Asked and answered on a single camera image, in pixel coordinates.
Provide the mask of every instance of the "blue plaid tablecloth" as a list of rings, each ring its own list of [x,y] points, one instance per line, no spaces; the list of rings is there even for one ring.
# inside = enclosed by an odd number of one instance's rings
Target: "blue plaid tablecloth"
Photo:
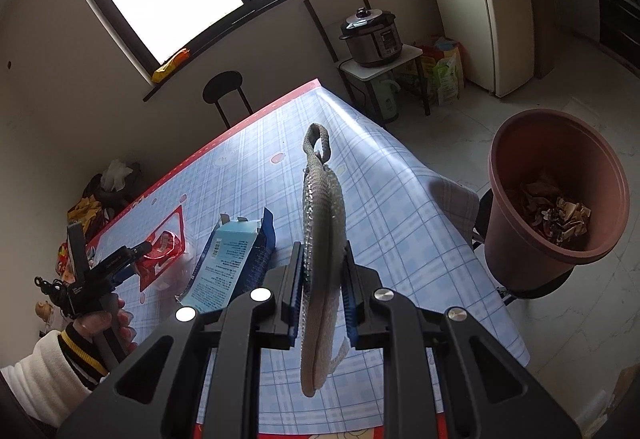
[[[429,170],[392,135],[318,82],[254,114],[159,181],[100,236],[97,257],[146,239],[179,204],[199,256],[220,213],[251,220],[267,207],[276,232],[273,265],[286,264],[292,243],[302,240],[302,140],[312,122],[330,134],[328,164],[342,186],[356,263],[376,269],[386,287],[420,307],[467,308],[526,365],[529,353],[522,337],[469,245],[478,196]],[[170,295],[150,288],[141,303],[137,277],[120,286],[118,294],[134,314],[138,341],[175,310]],[[334,347],[344,336],[340,311]],[[315,434],[382,424],[381,351],[351,349],[309,399],[300,387],[300,340],[296,345],[286,352],[262,352],[260,432]],[[442,411],[431,357],[430,365],[436,405]],[[199,422],[205,403],[203,397]]]

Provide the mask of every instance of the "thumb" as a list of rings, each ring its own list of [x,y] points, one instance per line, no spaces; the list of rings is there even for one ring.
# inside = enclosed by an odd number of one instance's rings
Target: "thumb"
[[[74,328],[83,338],[92,338],[111,327],[111,314],[106,311],[87,314],[74,322]]]

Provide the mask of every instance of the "window sill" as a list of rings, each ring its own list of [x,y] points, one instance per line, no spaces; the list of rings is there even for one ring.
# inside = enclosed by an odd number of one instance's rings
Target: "window sill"
[[[177,67],[177,69],[174,70],[174,72],[172,72],[171,74],[169,74],[169,76],[167,76],[164,80],[162,80],[160,83],[156,84],[156,86],[154,86],[154,88],[151,89],[151,91],[142,99],[142,101],[148,101],[149,99],[151,99],[158,90],[160,90],[162,88],[162,86],[168,82],[169,80],[171,80],[171,78],[173,78],[178,72],[180,72],[181,70],[183,70],[186,66],[189,65],[189,63],[193,62],[194,59],[196,59],[200,54],[204,53],[204,51],[206,51],[207,49],[209,49],[210,47],[212,47],[212,45],[214,45],[215,43],[217,43],[218,41],[222,40],[222,38],[224,38],[225,36],[227,36],[229,33],[235,31],[236,29],[238,29],[239,27],[245,25],[246,23],[250,22],[251,20],[253,20],[254,18],[256,18],[257,16],[260,16],[262,13],[268,11],[269,9],[283,3],[286,2],[287,0],[274,0],[273,2],[268,3],[267,5],[261,7],[260,9],[256,9],[254,11],[251,11],[249,14],[243,16],[241,19],[237,20],[236,22],[234,22],[233,24],[231,24],[230,27],[228,27],[227,29],[225,29],[224,31],[222,31],[221,33],[217,34],[216,36],[214,36],[211,40],[207,41],[202,47],[200,47],[197,51],[194,51],[193,54],[191,54],[191,56],[189,57],[189,59],[187,61],[185,61],[184,63],[182,63],[179,67]]]

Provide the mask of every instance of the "pressure cooker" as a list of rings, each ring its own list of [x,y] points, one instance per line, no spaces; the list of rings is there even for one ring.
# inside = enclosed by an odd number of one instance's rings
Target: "pressure cooker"
[[[402,52],[395,19],[389,11],[361,7],[342,24],[340,40],[347,42],[351,56],[363,67],[389,64]]]

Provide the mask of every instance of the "hand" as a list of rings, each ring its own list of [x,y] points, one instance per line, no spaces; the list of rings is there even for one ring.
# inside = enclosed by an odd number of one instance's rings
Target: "hand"
[[[136,337],[136,330],[129,327],[133,314],[124,311],[124,300],[118,299],[118,321],[120,322],[120,336],[127,344],[127,352],[131,353],[138,346],[133,342]],[[92,341],[92,338],[111,327],[111,314],[106,311],[85,314],[74,321],[74,329],[85,340]]]

